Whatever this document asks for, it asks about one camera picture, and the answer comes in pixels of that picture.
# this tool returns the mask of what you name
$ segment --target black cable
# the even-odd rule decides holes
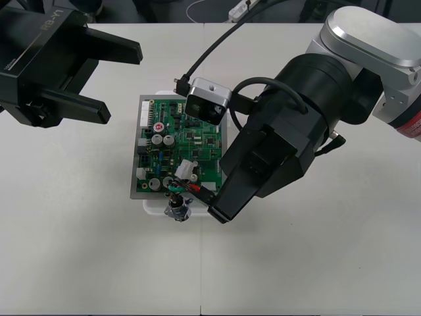
[[[292,100],[294,100],[295,105],[296,105],[295,109],[297,111],[299,111],[301,114],[307,113],[307,111],[308,111],[307,110],[307,104],[303,101],[301,96],[293,88],[291,88],[287,84],[284,84],[283,82],[277,81],[275,79],[271,79],[271,78],[267,78],[267,77],[249,78],[249,79],[246,79],[246,80],[240,82],[234,88],[234,90],[232,90],[232,93],[239,93],[243,88],[245,88],[247,86],[251,86],[252,84],[266,84],[267,86],[271,86],[271,87],[276,88],[277,90],[281,90],[281,91],[285,92],[286,94],[288,94],[288,96],[290,96],[290,98],[292,98]],[[235,126],[238,128],[238,130],[241,130],[243,127],[239,123],[235,111],[231,110],[230,113],[231,113],[232,121],[234,122]]]
[[[258,14],[262,13],[263,11],[269,9],[270,7],[273,7],[274,5],[277,5],[278,3],[283,3],[289,0],[274,0],[271,3],[268,3],[264,5],[263,7],[254,7],[251,9],[249,13],[247,13],[235,26],[230,28],[227,32],[225,32],[220,38],[218,38],[200,57],[199,59],[191,66],[189,71],[186,72],[185,75],[183,75],[184,80],[187,79],[190,80],[191,75],[196,71],[197,68],[199,68],[200,64],[224,41],[228,36],[233,34],[236,30],[238,30],[243,24],[250,21],[252,18],[257,16]],[[337,5],[351,5],[355,6],[354,3],[350,3],[343,0],[319,0],[320,2],[327,2],[327,3],[335,3]]]
[[[31,11],[31,8],[29,8],[29,5],[27,4],[25,0],[16,0],[16,1],[20,4],[22,8],[24,8],[27,11]]]
[[[318,157],[318,156],[321,156],[321,155],[325,155],[325,154],[331,152],[332,150],[335,150],[335,149],[345,145],[346,142],[347,142],[347,140],[343,136],[338,135],[328,145],[324,146],[319,151],[316,151],[314,153],[314,156]]]

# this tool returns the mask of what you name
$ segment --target circuit board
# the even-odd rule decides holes
[[[141,102],[140,138],[137,140],[139,164],[136,192],[167,192],[165,179],[183,159],[195,162],[195,183],[218,192],[222,186],[222,129],[184,113],[185,99],[145,99]],[[165,141],[173,137],[171,144]],[[152,186],[158,179],[160,185]]]

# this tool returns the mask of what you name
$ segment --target connector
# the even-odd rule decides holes
[[[176,89],[174,92],[176,94],[182,95],[183,97],[187,97],[190,91],[190,77],[184,74],[181,79],[174,79],[174,82],[177,84]]]
[[[248,12],[247,9],[252,9],[260,0],[249,0],[250,7],[247,8],[247,0],[241,0],[234,8],[228,13],[228,18],[230,22],[238,22],[243,16]]]

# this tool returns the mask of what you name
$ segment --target power strip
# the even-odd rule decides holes
[[[260,0],[250,0],[250,9],[252,9]],[[247,14],[246,0],[241,0],[234,8],[228,13],[230,22],[238,22],[243,16]]]

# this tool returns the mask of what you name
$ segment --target green circuit board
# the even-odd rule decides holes
[[[137,180],[137,192],[156,192],[150,189],[149,181],[158,178],[162,184],[167,176],[174,178],[174,173],[183,159],[197,161],[193,170],[197,175],[196,184],[206,182],[214,187],[216,192],[222,186],[222,171],[219,161],[222,157],[221,126],[211,125],[184,113],[185,100],[154,99],[149,101],[148,127],[141,131],[145,148],[138,147],[139,168],[146,171],[145,180]],[[175,146],[172,148],[162,144],[157,147],[151,138],[156,134],[155,123],[162,123],[165,132],[162,135],[172,135]],[[163,185],[158,192],[167,192]]]

